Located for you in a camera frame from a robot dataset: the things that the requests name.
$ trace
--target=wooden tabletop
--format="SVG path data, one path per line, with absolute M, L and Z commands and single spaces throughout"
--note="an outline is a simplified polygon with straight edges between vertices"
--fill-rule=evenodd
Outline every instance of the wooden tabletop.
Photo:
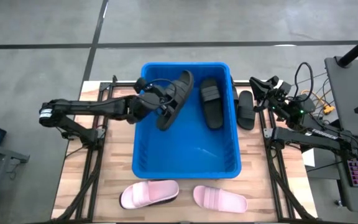
M 99 83 L 84 82 L 80 100 L 96 101 Z M 250 87 L 237 87 L 240 93 Z M 113 97 L 135 94 L 132 88 L 115 87 Z M 267 114 L 267 126 L 270 127 Z M 75 121 L 86 128 L 92 126 L 92 116 L 76 116 Z M 237 127 L 241 153 L 242 170 L 234 179 L 177 180 L 180 192 L 176 200 L 164 205 L 145 207 L 137 210 L 124 210 L 120 207 L 120 193 L 129 185 L 141 181 L 132 172 L 132 152 L 134 148 L 135 125 L 126 121 L 110 120 L 106 133 L 104 155 L 101 165 L 98 193 L 94 210 L 94 222 L 268 222 L 276 221 L 272 187 L 259 117 L 255 118 L 255 128 L 246 131 Z M 67 153 L 81 147 L 79 140 L 69 143 Z M 69 206 L 78 193 L 83 175 L 86 149 L 68 157 L 64 163 L 62 176 L 56 195 L 52 218 L 57 218 Z M 317 217 L 313 197 L 310 190 L 301 152 L 286 147 L 283 158 L 291 191 L 309 213 Z M 218 187 L 243 195 L 248 201 L 245 213 L 224 213 L 200 208 L 192 198 L 192 190 L 197 185 Z M 85 198 L 83 214 L 88 211 L 89 197 Z M 283 212 L 287 217 L 287 209 L 282 191 L 280 200 Z

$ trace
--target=pink slipper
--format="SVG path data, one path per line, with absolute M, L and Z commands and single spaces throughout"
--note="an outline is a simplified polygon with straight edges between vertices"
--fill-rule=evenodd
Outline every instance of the pink slipper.
M 193 197 L 201 208 L 234 213 L 244 213 L 247 210 L 244 196 L 214 187 L 197 186 L 194 188 Z
M 127 187 L 119 196 L 124 209 L 159 205 L 176 199 L 179 185 L 174 180 L 142 181 Z

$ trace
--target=blue plastic bin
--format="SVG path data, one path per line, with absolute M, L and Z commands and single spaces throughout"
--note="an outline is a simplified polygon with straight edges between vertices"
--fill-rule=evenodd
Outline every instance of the blue plastic bin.
M 241 171 L 236 114 L 230 69 L 216 62 L 147 63 L 142 77 L 177 79 L 183 70 L 194 75 L 194 88 L 166 131 L 156 127 L 157 115 L 150 113 L 136 124 L 132 170 L 144 179 L 234 178 Z M 214 77 L 223 96 L 223 127 L 207 127 L 200 97 L 200 83 Z

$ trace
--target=wooden table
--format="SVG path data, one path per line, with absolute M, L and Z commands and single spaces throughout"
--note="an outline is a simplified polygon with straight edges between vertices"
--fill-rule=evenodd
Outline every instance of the wooden table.
M 96 81 L 84 82 L 80 100 L 96 101 L 99 83 Z M 250 87 L 237 87 L 239 93 L 243 90 L 250 90 Z M 114 97 L 129 94 L 135 94 L 135 91 L 129 87 L 115 87 L 113 92 Z M 75 121 L 86 128 L 90 128 L 93 117 L 76 116 Z M 269 119 L 266 119 L 266 122 L 267 126 L 270 127 Z M 173 202 L 137 210 L 124 210 L 118 202 L 120 193 L 127 186 L 141 181 L 132 172 L 135 125 L 130 125 L 125 121 L 110 120 L 104 145 L 94 222 L 268 222 L 277 220 L 259 117 L 256 116 L 255 118 L 253 130 L 246 131 L 238 128 L 237 131 L 242 171 L 236 178 L 178 180 L 180 192 Z M 79 147 L 81 147 L 79 140 L 72 141 L 68 145 L 67 153 Z M 78 193 L 85 157 L 86 149 L 78 151 L 66 159 L 52 218 L 57 218 L 62 214 Z M 307 211 L 317 217 L 301 152 L 286 147 L 283 150 L 283 158 L 292 192 Z M 219 187 L 241 194 L 248 201 L 248 210 L 243 214 L 237 214 L 200 208 L 192 198 L 192 190 L 196 185 Z M 85 198 L 83 211 L 85 215 L 88 211 L 87 200 L 89 200 L 89 196 Z M 281 190 L 280 200 L 284 215 L 287 217 L 287 208 Z

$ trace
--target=concrete floor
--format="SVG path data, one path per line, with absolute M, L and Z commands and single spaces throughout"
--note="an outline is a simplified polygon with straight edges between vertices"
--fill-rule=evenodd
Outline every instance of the concrete floor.
M 0 44 L 90 44 L 102 0 L 0 0 Z M 358 0 L 110 1 L 99 43 L 197 41 L 358 40 Z M 293 83 L 300 62 L 314 73 L 324 58 L 351 45 L 98 49 L 90 80 L 135 80 L 146 62 L 222 61 L 234 79 L 273 75 Z M 77 99 L 89 49 L 0 50 L 0 127 L 4 145 L 31 155 L 0 193 L 0 223 L 50 217 L 67 142 L 38 124 L 38 110 L 54 98 Z M 308 78 L 302 71 L 300 80 Z M 326 76 L 315 80 L 315 90 Z M 303 83 L 301 89 L 308 89 Z M 357 222 L 336 208 L 336 183 L 310 179 L 323 220 Z

